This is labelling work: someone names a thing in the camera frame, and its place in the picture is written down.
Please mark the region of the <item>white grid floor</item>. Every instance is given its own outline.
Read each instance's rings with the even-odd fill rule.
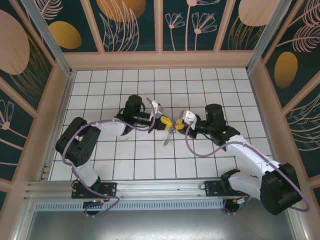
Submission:
[[[111,119],[133,94],[142,97],[146,112],[151,112],[148,97],[160,103],[164,114],[175,120],[186,109],[206,119],[205,106],[221,104],[228,124],[262,153],[271,155],[244,68],[78,71],[62,131],[75,117],[90,122]],[[184,135],[178,132],[164,146],[167,134],[167,131],[132,130],[125,136],[100,138],[90,158],[93,167],[102,180],[212,178],[233,168],[250,172],[247,166],[223,150],[212,157],[195,157],[188,151]],[[190,145],[199,154],[217,148],[202,135],[190,140]],[[60,154],[55,154],[49,180],[74,179]]]

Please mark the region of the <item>perforated metal strip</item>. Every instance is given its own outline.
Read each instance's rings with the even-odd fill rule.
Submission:
[[[105,203],[103,208],[95,206],[88,211],[96,211],[108,208],[113,202]],[[37,202],[35,212],[61,212],[83,211],[83,202]],[[111,211],[134,211],[134,210],[191,210],[191,209],[222,209],[222,199],[200,200],[150,200],[150,201],[120,201],[111,208]]]

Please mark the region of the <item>flower illustration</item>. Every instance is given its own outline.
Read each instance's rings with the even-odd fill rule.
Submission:
[[[181,16],[181,13],[179,14],[173,13],[172,16],[170,13],[167,13],[165,15],[165,20],[170,28],[172,47],[173,47],[173,51],[175,51],[176,48],[174,44],[174,38],[172,35],[172,29],[183,27],[185,25],[185,22],[183,21],[183,17]]]
[[[199,13],[192,14],[192,25],[195,33],[195,42],[194,42],[194,50],[197,50],[197,38],[198,34],[205,34],[214,32],[217,30],[217,25],[214,25],[216,19],[214,17],[214,13],[204,13],[201,15],[199,19]]]
[[[209,1],[205,1],[205,0],[186,0],[186,3],[190,7],[194,7],[194,6],[197,6],[197,5],[217,4],[219,2],[220,2],[220,0],[209,0]]]
[[[8,130],[10,121],[14,114],[15,105],[8,101],[7,107],[3,99],[0,100],[0,129]]]

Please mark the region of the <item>purple cable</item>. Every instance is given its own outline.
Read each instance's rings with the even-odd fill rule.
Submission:
[[[146,131],[149,131],[151,130],[154,125],[155,125],[155,122],[156,122],[156,110],[152,104],[152,101],[147,97],[146,100],[150,103],[151,105],[151,108],[152,108],[152,112],[153,112],[153,119],[152,119],[152,123],[150,125],[150,127],[146,128],[146,129],[140,129],[138,127],[135,127],[135,126],[132,126],[124,121],[121,121],[119,119],[106,119],[106,120],[100,120],[100,121],[93,121],[93,122],[89,122],[85,125],[83,125],[82,127],[80,127],[76,132],[75,134],[73,134],[73,136],[70,138],[70,140],[68,141],[68,143],[66,144],[65,148],[64,148],[64,151],[62,153],[62,162],[68,166],[71,167],[71,170],[72,170],[72,173],[75,175],[75,177],[79,180],[79,182],[90,192],[92,192],[93,194],[95,195],[98,195],[100,197],[103,197],[104,199],[117,199],[115,203],[113,203],[111,206],[109,206],[106,210],[103,210],[103,211],[100,211],[99,213],[97,213],[95,216],[98,217],[102,214],[104,214],[105,212],[107,212],[109,209],[111,209],[114,205],[116,205],[119,201],[120,201],[120,198],[117,197],[117,196],[108,196],[108,195],[103,195],[99,192],[96,192],[94,190],[92,190],[88,185],[86,185],[79,177],[79,175],[77,174],[77,172],[75,171],[73,165],[71,163],[68,163],[66,161],[66,153],[67,153],[67,150],[68,148],[70,147],[72,141],[76,138],[76,136],[85,128],[91,126],[91,125],[95,125],[95,124],[105,124],[105,123],[122,123],[124,125],[127,125],[129,126],[130,128],[134,129],[134,130],[137,130],[137,131],[141,131],[141,132],[146,132]],[[85,209],[84,209],[84,212],[85,214],[88,216],[88,213],[87,213],[87,209],[92,207],[92,206],[97,206],[97,205],[101,205],[103,203],[93,203],[93,204],[90,204],[88,205]]]
[[[305,205],[306,205],[306,208],[305,209],[302,209],[302,208],[297,208],[295,206],[291,206],[290,208],[293,209],[293,210],[296,210],[296,211],[300,211],[300,212],[308,212],[310,210],[310,204],[309,204],[309,201],[307,199],[307,197],[301,192],[301,190],[282,172],[280,171],[275,165],[273,165],[270,161],[268,161],[268,159],[265,158],[265,156],[263,156],[258,150],[256,150],[253,146],[249,145],[249,144],[246,144],[246,143],[243,143],[241,141],[230,141],[230,142],[227,142],[223,145],[221,145],[220,147],[218,147],[216,150],[214,150],[213,152],[211,153],[208,153],[208,154],[205,154],[205,155],[201,155],[201,154],[198,154],[196,153],[189,145],[188,143],[188,133],[189,133],[189,130],[191,128],[191,125],[193,124],[193,122],[191,121],[189,126],[186,128],[186,131],[185,131],[185,136],[184,136],[184,139],[185,139],[185,143],[186,143],[186,146],[187,148],[190,150],[191,153],[193,153],[195,156],[197,157],[200,157],[200,158],[206,158],[206,157],[209,157],[213,154],[215,154],[216,152],[218,152],[220,149],[228,146],[228,145],[231,145],[231,144],[236,144],[236,145],[242,145],[243,147],[246,147],[248,149],[250,149],[251,151],[253,151],[255,154],[257,154],[263,161],[265,161],[267,164],[269,164],[275,171],[277,171],[293,188],[294,190],[296,190],[298,192],[298,194],[302,197],[302,199],[304,200],[305,202]]]

